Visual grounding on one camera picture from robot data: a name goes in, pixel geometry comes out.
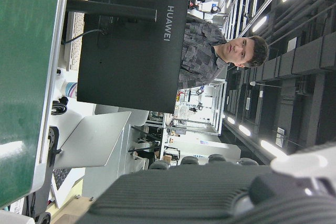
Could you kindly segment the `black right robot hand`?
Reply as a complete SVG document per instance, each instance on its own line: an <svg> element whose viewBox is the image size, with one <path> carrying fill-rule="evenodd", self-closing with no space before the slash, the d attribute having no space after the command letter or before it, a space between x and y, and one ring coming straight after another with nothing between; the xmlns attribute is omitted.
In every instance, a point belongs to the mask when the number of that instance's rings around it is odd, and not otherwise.
<svg viewBox="0 0 336 224"><path fill-rule="evenodd" d="M335 223L335 143L123 175L79 223Z"/></svg>

